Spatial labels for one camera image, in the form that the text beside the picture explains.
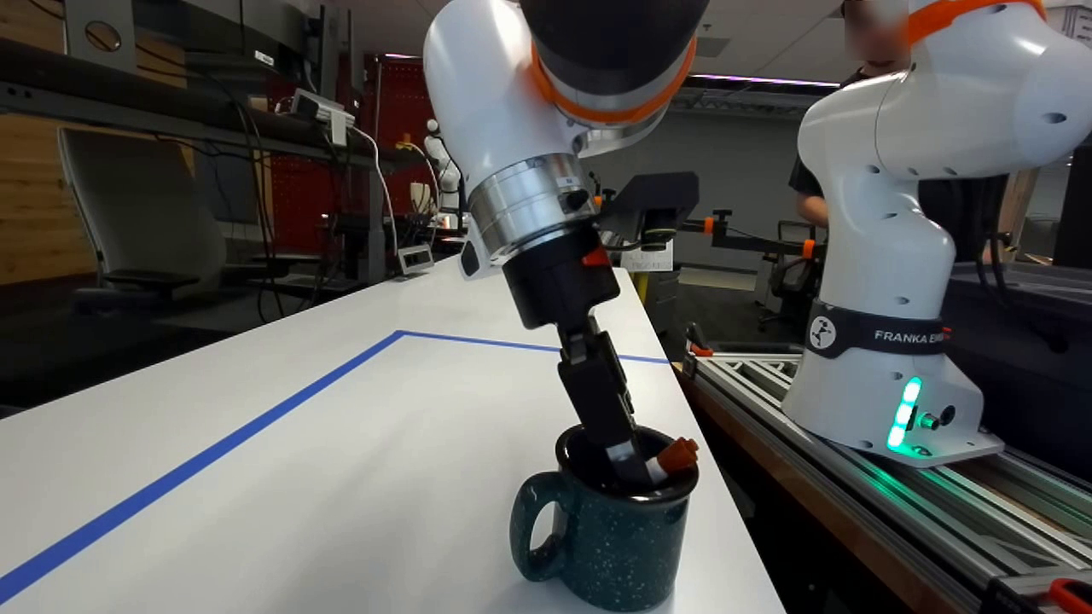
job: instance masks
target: robot logo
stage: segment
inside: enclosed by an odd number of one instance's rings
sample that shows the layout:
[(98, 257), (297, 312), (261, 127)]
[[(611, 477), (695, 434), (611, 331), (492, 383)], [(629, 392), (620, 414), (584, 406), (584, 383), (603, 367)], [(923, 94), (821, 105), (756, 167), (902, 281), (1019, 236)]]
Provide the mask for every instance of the robot logo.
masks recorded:
[(840, 341), (840, 326), (829, 316), (816, 316), (808, 326), (808, 341), (821, 353)]

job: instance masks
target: ceiling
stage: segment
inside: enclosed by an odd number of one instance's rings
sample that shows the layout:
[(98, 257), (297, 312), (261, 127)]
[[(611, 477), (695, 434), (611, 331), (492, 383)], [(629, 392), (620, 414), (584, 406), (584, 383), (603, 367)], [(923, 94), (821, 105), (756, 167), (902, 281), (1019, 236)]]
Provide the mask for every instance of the ceiling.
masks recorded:
[[(446, 0), (339, 0), (363, 50), (415, 55)], [(851, 49), (836, 0), (710, 0), (695, 71), (840, 83)]]

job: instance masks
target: metal rail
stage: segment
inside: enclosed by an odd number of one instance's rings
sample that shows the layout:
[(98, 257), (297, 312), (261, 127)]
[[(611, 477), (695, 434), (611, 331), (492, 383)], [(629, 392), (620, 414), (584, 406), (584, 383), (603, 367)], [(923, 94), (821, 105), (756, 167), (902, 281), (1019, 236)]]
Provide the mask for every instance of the metal rail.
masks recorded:
[(698, 378), (870, 501), (878, 516), (910, 532), (964, 582), (988, 590), (1006, 580), (1092, 568), (1089, 483), (1038, 468), (1023, 455), (914, 470), (808, 435), (780, 414), (796, 365), (798, 353), (787, 351), (695, 358)]

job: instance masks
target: person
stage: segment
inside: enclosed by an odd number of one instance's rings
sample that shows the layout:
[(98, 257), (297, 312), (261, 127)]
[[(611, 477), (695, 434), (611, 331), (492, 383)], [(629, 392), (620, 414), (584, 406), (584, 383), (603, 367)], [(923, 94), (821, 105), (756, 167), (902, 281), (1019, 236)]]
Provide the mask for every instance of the person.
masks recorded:
[[(896, 49), (896, 32), (879, 22), (866, 0), (841, 0), (840, 18), (847, 19), (851, 49), (859, 59), (859, 69), (841, 83), (864, 83), (890, 71), (904, 71), (910, 59)], [(1000, 202), (1009, 210), (1023, 216), (1026, 207), (1026, 174), (1009, 176), (964, 176), (964, 181), (920, 181), (918, 204), (920, 210), (938, 223), (956, 240), (956, 258), (987, 257), (987, 240), (1000, 223)], [(816, 174), (798, 159), (790, 162), (787, 188), (796, 190), (798, 216), (827, 227), (829, 204)]]

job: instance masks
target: chair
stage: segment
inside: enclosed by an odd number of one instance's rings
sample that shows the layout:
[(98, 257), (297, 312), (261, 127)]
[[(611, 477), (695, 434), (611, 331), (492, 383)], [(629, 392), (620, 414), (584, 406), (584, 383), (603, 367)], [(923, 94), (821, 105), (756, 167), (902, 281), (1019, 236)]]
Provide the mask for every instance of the chair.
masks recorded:
[(95, 298), (174, 300), (218, 287), (226, 240), (177, 144), (60, 128), (59, 148), (95, 250)]

